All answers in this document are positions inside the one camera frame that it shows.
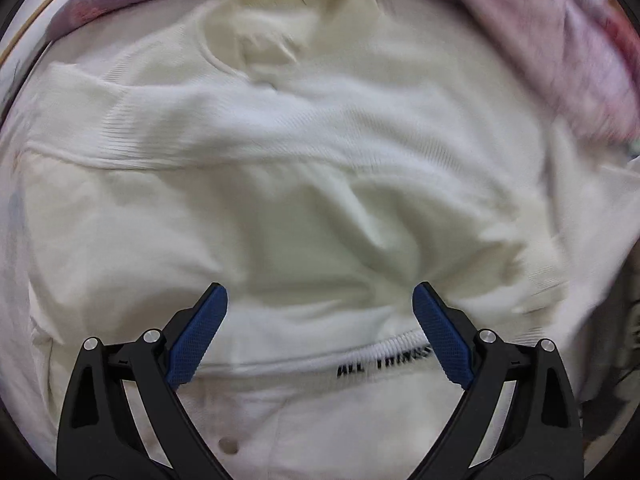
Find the ribbed collar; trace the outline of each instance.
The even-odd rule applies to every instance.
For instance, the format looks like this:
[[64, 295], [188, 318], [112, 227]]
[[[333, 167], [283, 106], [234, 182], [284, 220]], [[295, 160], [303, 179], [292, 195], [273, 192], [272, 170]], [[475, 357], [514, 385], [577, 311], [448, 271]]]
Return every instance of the ribbed collar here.
[[216, 66], [259, 76], [367, 37], [381, 13], [376, 0], [219, 0], [196, 26]]

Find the small hole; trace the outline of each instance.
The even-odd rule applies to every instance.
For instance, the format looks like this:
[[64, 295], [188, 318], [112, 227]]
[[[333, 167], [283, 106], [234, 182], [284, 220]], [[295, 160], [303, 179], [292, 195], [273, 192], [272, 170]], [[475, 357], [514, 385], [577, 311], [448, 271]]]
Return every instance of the small hole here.
[[218, 441], [218, 447], [227, 455], [235, 455], [238, 453], [238, 441], [232, 438], [223, 437]]

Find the wrinkled fabric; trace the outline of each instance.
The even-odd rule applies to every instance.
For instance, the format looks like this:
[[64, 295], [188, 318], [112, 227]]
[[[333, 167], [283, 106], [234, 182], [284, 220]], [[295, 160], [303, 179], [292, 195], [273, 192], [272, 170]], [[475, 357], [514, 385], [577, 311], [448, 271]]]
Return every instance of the wrinkled fabric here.
[[[273, 25], [282, 1], [300, 58], [247, 62], [249, 9]], [[555, 121], [468, 15], [206, 0], [170, 23], [101, 53], [97, 75], [54, 63], [38, 81], [19, 171], [54, 420], [87, 335], [164, 326], [210, 282], [230, 299], [204, 374], [409, 351], [424, 280], [479, 326], [517, 319], [507, 339], [527, 314], [542, 326], [566, 281], [541, 182]]]
[[[143, 1], [69, 0], [49, 38]], [[461, 1], [577, 136], [640, 138], [640, 39], [618, 11], [591, 0]]]

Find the lavender fabric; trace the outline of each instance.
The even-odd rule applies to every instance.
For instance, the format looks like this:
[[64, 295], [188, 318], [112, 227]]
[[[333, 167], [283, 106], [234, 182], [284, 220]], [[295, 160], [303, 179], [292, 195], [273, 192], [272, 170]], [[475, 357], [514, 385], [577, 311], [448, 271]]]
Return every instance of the lavender fabric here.
[[[48, 38], [144, 1], [69, 0]], [[613, 9], [590, 0], [460, 1], [578, 136], [640, 138], [640, 39]]]

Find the pink fabric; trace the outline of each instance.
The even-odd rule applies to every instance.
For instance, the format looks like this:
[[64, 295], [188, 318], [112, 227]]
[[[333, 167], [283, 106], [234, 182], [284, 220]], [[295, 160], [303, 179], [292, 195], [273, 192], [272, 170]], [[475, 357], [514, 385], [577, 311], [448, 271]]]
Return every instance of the pink fabric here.
[[[143, 1], [69, 0], [49, 39]], [[640, 38], [623, 16], [590, 0], [461, 1], [578, 136], [640, 138]]]

